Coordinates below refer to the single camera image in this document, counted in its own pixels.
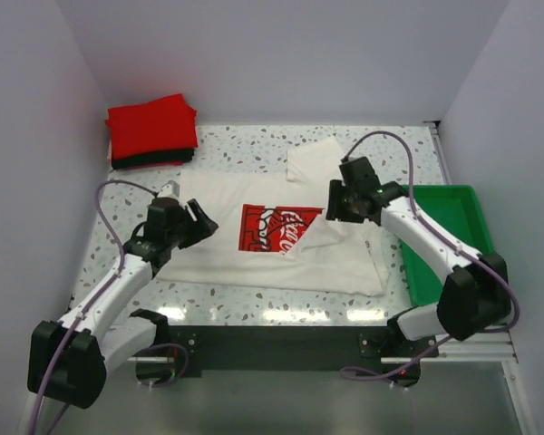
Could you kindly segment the white t-shirt red print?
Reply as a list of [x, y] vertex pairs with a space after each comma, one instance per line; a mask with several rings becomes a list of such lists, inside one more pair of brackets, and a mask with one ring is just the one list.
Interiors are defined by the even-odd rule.
[[342, 154], [329, 137], [289, 150], [283, 173], [184, 169], [181, 196], [196, 199], [219, 227], [174, 253], [159, 279], [383, 295], [382, 229], [326, 217]]

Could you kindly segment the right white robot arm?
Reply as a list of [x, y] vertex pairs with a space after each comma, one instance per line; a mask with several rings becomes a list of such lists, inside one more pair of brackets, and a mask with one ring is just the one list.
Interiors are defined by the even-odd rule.
[[438, 302], [390, 320], [397, 335], [416, 341], [448, 334], [464, 341], [510, 317], [507, 268], [500, 255], [483, 255], [447, 231], [417, 204], [413, 188], [381, 183], [368, 158], [345, 158], [339, 170], [340, 179], [329, 184], [327, 219], [375, 223], [403, 241], [442, 285]]

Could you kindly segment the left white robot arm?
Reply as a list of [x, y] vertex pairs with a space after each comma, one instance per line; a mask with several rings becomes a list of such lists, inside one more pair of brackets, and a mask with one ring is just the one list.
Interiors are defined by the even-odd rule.
[[159, 273], [174, 249], [213, 236], [218, 224], [192, 199], [155, 198], [116, 265], [85, 299], [57, 321], [42, 321], [31, 337], [27, 387], [81, 409], [94, 404], [108, 374], [132, 354], [170, 341], [167, 319], [137, 310], [112, 325], [127, 303]]

